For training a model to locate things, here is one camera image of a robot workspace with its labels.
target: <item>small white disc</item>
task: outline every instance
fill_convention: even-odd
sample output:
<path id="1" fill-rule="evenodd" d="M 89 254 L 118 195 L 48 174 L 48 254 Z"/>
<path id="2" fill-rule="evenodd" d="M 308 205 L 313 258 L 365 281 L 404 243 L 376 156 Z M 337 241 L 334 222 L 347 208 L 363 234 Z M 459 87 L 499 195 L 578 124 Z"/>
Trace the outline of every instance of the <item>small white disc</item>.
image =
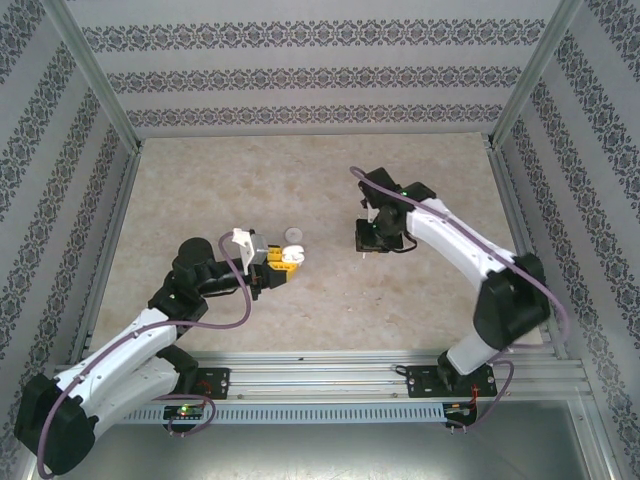
<path id="1" fill-rule="evenodd" d="M 287 228 L 284 232 L 284 239 L 287 243 L 300 243 L 302 241 L 302 230 L 297 227 Z"/>

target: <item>patterned wallpaper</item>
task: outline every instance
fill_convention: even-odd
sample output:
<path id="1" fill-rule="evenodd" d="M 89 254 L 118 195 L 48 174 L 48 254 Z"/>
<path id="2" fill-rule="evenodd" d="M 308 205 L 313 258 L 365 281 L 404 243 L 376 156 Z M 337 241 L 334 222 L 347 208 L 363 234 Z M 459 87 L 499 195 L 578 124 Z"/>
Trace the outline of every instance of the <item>patterned wallpaper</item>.
<path id="1" fill-rule="evenodd" d="M 65 363 L 129 155 L 37 0 L 0 7 L 0 478 L 24 384 Z"/>
<path id="2" fill-rule="evenodd" d="M 149 137 L 489 133 L 557 2 L 68 5 Z"/>
<path id="3" fill-rule="evenodd" d="M 583 4 L 503 146 L 623 478 L 640 477 L 639 25 L 632 2 Z"/>

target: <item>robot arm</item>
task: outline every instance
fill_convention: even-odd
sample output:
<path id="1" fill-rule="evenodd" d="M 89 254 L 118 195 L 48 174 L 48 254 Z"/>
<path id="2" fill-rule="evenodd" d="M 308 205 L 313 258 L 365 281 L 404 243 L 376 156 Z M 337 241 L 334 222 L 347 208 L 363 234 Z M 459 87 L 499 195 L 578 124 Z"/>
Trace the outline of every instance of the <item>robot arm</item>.
<path id="1" fill-rule="evenodd" d="M 264 288 L 286 283 L 303 259 L 300 254 L 297 263 L 287 262 L 287 249 L 268 246 L 264 237 L 253 231 L 236 229 L 232 241 L 241 249 L 241 258 L 233 263 L 253 300 Z M 27 383 L 14 429 L 16 438 L 37 453 L 53 404 L 86 365 L 142 327 L 176 319 L 195 324 L 208 309 L 206 298 L 231 294 L 239 286 L 229 264 L 216 262 L 207 240 L 192 238 L 184 242 L 163 286 L 127 328 L 89 358 L 53 379 L 39 374 Z M 168 324 L 134 334 L 97 363 L 86 378 L 81 378 L 71 396 L 62 401 L 49 428 L 44 461 L 54 474 L 74 468 L 106 430 L 140 405 L 170 393 L 201 393 L 195 391 L 198 362 L 173 345 L 190 328 Z"/>
<path id="2" fill-rule="evenodd" d="M 365 195 L 362 203 L 368 218 L 356 221 L 356 250 L 402 252 L 403 235 L 422 240 L 458 268 L 478 292 L 473 331 L 438 360 L 438 375 L 449 390 L 549 318 L 549 303 L 542 292 L 496 260 L 499 256 L 544 283 L 538 258 L 532 254 L 518 257 L 481 237 L 421 183 L 402 188 L 384 168 L 369 172 L 365 178 L 427 208 L 418 209 L 361 181 L 358 186 Z"/>

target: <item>enclosure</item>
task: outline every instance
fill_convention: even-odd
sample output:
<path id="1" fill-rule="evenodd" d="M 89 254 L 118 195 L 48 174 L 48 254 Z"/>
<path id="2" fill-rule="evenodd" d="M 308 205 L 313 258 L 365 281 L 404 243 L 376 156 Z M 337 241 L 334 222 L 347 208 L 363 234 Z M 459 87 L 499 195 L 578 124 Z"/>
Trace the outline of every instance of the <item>enclosure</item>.
<path id="1" fill-rule="evenodd" d="M 64 478 L 640 477 L 638 7 L 5 0 L 0 478 L 37 478 L 27 382 L 129 325 L 182 242 L 236 227 L 298 227 L 305 261 L 241 328 L 178 340 L 230 369 L 212 427 L 170 438 L 175 402 L 139 405 Z M 552 316 L 505 354 L 513 380 L 495 365 L 506 394 L 466 435 L 395 367 L 435 365 L 477 292 L 423 242 L 356 252 L 350 166 L 534 253 L 569 312 L 567 342 Z M 244 301 L 208 305 L 225 324 Z"/>

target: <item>marble floor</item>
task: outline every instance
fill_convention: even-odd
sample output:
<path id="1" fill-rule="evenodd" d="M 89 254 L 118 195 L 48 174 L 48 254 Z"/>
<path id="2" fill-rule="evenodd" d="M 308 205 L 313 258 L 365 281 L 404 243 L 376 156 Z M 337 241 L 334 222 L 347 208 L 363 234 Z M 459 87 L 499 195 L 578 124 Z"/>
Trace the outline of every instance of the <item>marble floor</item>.
<path id="1" fill-rule="evenodd" d="M 184 240 L 202 236 L 216 245 L 241 227 L 284 244 L 291 226 L 304 232 L 306 249 L 292 281 L 263 292 L 242 328 L 192 329 L 179 346 L 236 352 L 451 346 L 472 328 L 475 292 L 426 244 L 405 255 L 363 259 L 355 251 L 355 220 L 366 214 L 350 165 L 384 166 L 402 185 L 422 181 L 471 227 L 513 250 L 480 134 L 149 139 L 91 349 L 146 306 Z M 238 256 L 232 244 L 228 249 Z M 211 299 L 201 321 L 232 323 L 243 309 L 239 292 Z M 527 341 L 540 342 L 539 333 Z"/>

